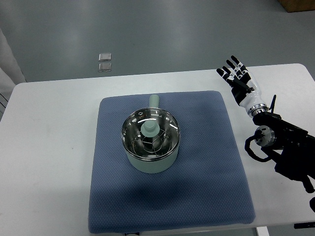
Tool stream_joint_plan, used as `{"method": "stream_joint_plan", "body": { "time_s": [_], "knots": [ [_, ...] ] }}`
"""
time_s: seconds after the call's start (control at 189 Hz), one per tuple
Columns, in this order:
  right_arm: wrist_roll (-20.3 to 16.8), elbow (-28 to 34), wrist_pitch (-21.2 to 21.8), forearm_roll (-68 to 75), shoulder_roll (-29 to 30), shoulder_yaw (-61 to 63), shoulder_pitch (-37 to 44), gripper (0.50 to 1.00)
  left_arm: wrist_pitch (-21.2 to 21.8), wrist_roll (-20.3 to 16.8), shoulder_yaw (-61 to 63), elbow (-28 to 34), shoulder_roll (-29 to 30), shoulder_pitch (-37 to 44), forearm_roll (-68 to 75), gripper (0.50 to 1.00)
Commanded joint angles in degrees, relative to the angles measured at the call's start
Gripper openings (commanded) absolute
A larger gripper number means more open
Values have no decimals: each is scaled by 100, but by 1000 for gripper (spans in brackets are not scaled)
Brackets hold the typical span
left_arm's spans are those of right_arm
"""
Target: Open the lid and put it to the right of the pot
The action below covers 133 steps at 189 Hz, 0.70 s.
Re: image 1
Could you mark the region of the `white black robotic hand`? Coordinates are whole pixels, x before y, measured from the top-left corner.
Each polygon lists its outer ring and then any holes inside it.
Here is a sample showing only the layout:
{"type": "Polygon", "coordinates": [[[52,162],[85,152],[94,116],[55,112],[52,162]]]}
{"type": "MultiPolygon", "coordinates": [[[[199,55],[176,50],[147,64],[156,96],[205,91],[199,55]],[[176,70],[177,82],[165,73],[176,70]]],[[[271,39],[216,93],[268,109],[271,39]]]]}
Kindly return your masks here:
{"type": "Polygon", "coordinates": [[[235,56],[231,56],[226,63],[230,66],[229,68],[223,66],[216,72],[231,87],[236,103],[243,107],[251,118],[268,111],[267,105],[261,98],[261,89],[253,74],[235,56]]]}

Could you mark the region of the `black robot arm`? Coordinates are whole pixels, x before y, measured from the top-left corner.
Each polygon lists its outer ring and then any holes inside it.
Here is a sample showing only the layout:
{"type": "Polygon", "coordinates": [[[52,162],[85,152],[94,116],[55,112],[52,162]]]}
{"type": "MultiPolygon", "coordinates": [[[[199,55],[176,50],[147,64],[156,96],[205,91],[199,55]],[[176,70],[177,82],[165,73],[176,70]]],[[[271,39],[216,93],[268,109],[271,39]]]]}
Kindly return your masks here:
{"type": "Polygon", "coordinates": [[[274,161],[275,172],[301,182],[307,193],[314,193],[310,179],[315,177],[315,138],[275,114],[275,101],[274,95],[270,108],[253,112],[258,128],[246,139],[245,151],[258,162],[274,161]]]}

